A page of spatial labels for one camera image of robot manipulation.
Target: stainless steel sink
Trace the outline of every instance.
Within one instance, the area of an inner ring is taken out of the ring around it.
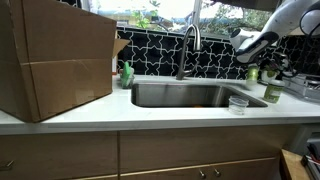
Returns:
[[[137,83],[131,91],[131,102],[140,107],[228,107],[229,97],[239,95],[249,100],[248,107],[267,104],[240,91],[221,85]]]

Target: black and white tile backsplash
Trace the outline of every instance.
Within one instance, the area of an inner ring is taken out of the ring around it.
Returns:
[[[320,75],[320,41],[312,39],[309,44],[305,36],[283,38],[276,48],[268,48],[263,56],[272,58],[273,52],[281,52],[288,55],[295,69],[305,74]]]
[[[135,74],[175,76],[181,56],[183,35],[146,30],[118,28],[118,38],[131,42],[118,55],[118,67],[125,61],[135,69]],[[188,40],[185,69],[197,61],[193,77],[244,79],[246,68],[235,65],[235,56],[229,41],[202,38],[201,52],[193,52],[193,40]]]
[[[81,8],[80,0],[57,0],[59,2],[68,3],[70,6]]]
[[[132,28],[118,28],[118,38],[131,42],[119,53],[118,68],[125,61],[135,69],[135,74],[175,76],[178,72],[183,35]],[[294,67],[303,73],[319,74],[319,42],[312,41],[301,54],[305,38],[291,36],[283,38],[277,47],[262,53],[272,58],[272,52],[282,52],[293,61]],[[185,69],[191,69],[199,61],[193,77],[218,79],[245,79],[247,67],[235,61],[234,49],[227,40],[202,38],[201,52],[192,51],[193,40],[189,39]]]

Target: drawer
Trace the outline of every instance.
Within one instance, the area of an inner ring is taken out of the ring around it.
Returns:
[[[295,125],[120,132],[120,172],[275,157],[291,143]]]
[[[212,180],[270,180],[277,171],[279,159],[265,158],[212,164]]]
[[[1,180],[70,179],[117,174],[116,132],[0,136]]]
[[[276,158],[122,174],[121,180],[269,180]]]
[[[76,178],[73,180],[118,180],[118,175],[110,175],[110,176],[94,176],[87,178]]]
[[[121,180],[197,180],[209,179],[208,165],[181,167],[121,175]]]

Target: cabinet handle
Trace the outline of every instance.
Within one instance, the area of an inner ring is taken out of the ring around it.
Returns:
[[[10,171],[12,169],[14,161],[9,161],[7,164],[0,166],[0,171]]]
[[[221,176],[221,172],[219,172],[216,168],[214,169],[214,175],[216,177],[220,177]]]
[[[199,174],[200,174],[200,179],[206,179],[207,178],[207,176],[201,170],[199,170]]]

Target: glass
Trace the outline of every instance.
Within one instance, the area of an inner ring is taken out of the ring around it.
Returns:
[[[195,0],[91,0],[89,11],[118,26],[184,33],[191,24]]]
[[[134,76],[131,76],[127,79],[125,78],[120,78],[121,79],[121,87],[122,89],[131,89],[133,82],[134,82]]]
[[[248,105],[249,100],[241,96],[230,96],[229,98],[229,111],[233,114],[243,115]]]
[[[229,35],[235,29],[261,31],[272,12],[246,9],[219,2],[202,2],[199,29],[207,35]]]

